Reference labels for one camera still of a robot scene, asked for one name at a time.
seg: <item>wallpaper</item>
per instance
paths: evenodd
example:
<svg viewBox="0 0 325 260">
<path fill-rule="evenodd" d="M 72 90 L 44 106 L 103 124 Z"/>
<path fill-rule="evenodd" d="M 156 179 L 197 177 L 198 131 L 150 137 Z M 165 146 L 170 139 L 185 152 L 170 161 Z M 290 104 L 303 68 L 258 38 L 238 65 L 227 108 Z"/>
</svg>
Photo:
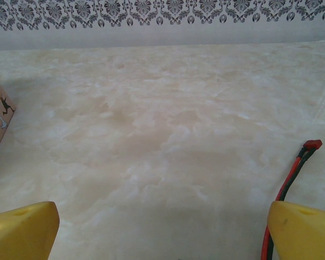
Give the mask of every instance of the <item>wallpaper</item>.
<svg viewBox="0 0 325 260">
<path fill-rule="evenodd" d="M 0 0 L 0 30 L 325 20 L 325 0 Z"/>
</svg>

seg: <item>yellow plastic part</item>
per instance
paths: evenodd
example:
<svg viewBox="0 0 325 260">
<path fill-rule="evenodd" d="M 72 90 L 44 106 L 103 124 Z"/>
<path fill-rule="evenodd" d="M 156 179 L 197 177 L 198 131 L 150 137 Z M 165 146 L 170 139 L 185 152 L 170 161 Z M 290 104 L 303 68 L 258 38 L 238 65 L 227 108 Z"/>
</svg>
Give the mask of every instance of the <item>yellow plastic part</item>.
<svg viewBox="0 0 325 260">
<path fill-rule="evenodd" d="M 325 260 L 325 211 L 275 201 L 268 227 L 281 260 Z"/>
<path fill-rule="evenodd" d="M 0 260 L 46 260 L 59 228 L 54 202 L 0 214 Z"/>
</svg>

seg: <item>red connector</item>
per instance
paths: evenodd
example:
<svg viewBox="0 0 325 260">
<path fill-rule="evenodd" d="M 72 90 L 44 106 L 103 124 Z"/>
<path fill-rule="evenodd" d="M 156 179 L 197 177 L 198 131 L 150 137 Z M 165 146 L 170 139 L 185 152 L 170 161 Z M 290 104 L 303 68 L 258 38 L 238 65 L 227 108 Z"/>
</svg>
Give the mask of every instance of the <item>red connector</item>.
<svg viewBox="0 0 325 260">
<path fill-rule="evenodd" d="M 311 150 L 312 148 L 318 150 L 320 146 L 322 146 L 321 140 L 308 140 L 304 143 L 303 147 L 307 148 L 307 151 Z"/>
</svg>

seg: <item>black wire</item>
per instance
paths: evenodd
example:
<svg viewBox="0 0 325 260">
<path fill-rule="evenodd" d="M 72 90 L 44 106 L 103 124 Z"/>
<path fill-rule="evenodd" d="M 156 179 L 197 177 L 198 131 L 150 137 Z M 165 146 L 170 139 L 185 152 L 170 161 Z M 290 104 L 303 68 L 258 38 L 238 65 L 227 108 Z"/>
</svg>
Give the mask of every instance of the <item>black wire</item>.
<svg viewBox="0 0 325 260">
<path fill-rule="evenodd" d="M 283 191 L 282 191 L 282 194 L 281 194 L 281 197 L 279 198 L 280 201 L 284 201 L 287 193 L 288 193 L 288 190 L 289 188 L 291 187 L 291 185 L 293 184 L 294 180 L 296 179 L 297 175 L 299 174 L 302 166 L 304 165 L 304 163 L 313 155 L 313 153 L 316 151 L 315 148 L 312 148 L 311 150 L 308 151 L 308 153 L 303 156 L 303 154 L 306 152 L 305 150 L 301 150 L 298 154 L 297 157 L 302 157 L 300 163 L 298 164 L 294 174 L 291 176 L 291 178 L 289 179 L 289 181 L 287 182 L 286 186 L 284 187 Z M 273 248 L 274 248 L 274 243 L 273 243 L 273 240 L 272 240 L 272 237 L 271 237 L 271 234 L 270 234 L 270 237 L 269 237 L 269 244 L 268 244 L 268 248 L 267 248 L 267 257 L 266 257 L 266 260 L 272 260 L 272 257 L 273 257 Z"/>
<path fill-rule="evenodd" d="M 289 179 L 289 181 L 287 182 L 286 186 L 284 187 L 283 191 L 282 191 L 282 195 L 279 198 L 280 201 L 284 201 L 289 188 L 291 187 L 291 185 L 293 184 L 294 180 L 296 179 L 297 175 L 299 174 L 302 166 L 304 165 L 304 163 L 313 155 L 313 153 L 316 151 L 315 148 L 312 148 L 311 150 L 308 151 L 308 153 L 302 157 L 300 163 L 298 164 L 296 171 L 294 172 L 294 174 L 291 176 L 291 178 Z"/>
</svg>

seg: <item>red wire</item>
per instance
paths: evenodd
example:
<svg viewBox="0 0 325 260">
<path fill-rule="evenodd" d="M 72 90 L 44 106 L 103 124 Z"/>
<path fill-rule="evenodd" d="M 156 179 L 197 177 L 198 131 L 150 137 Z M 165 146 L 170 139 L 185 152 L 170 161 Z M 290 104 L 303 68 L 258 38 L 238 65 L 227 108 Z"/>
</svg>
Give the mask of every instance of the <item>red wire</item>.
<svg viewBox="0 0 325 260">
<path fill-rule="evenodd" d="M 279 190 L 279 193 L 276 197 L 276 201 L 281 198 L 282 192 L 283 192 L 286 184 L 288 183 L 289 179 L 296 171 L 296 168 L 297 168 L 298 164 L 300 163 L 300 161 L 301 161 L 301 158 L 297 157 L 294 164 L 292 165 L 291 170 L 290 170 L 288 176 L 286 177 L 281 189 Z M 260 258 L 261 260 L 267 260 L 267 250 L 268 250 L 268 245 L 269 245 L 269 239 L 270 239 L 270 231 L 269 231 L 268 226 L 266 226 L 264 241 L 262 243 L 262 248 L 261 248 L 261 258 Z"/>
<path fill-rule="evenodd" d="M 294 172 L 296 171 L 296 168 L 298 167 L 298 164 L 300 163 L 300 161 L 301 161 L 301 158 L 300 158 L 300 157 L 297 157 L 296 160 L 295 160 L 295 162 L 294 162 L 294 164 L 292 165 L 291 170 L 290 170 L 288 176 L 286 177 L 286 179 L 285 179 L 285 181 L 284 181 L 284 183 L 283 183 L 281 189 L 279 190 L 279 193 L 277 194 L 276 201 L 277 201 L 277 200 L 280 200 L 281 195 L 282 195 L 282 192 L 283 192 L 283 190 L 284 190 L 286 184 L 288 183 L 288 181 L 290 180 L 291 176 L 292 176 L 292 175 L 294 174 Z"/>
</svg>

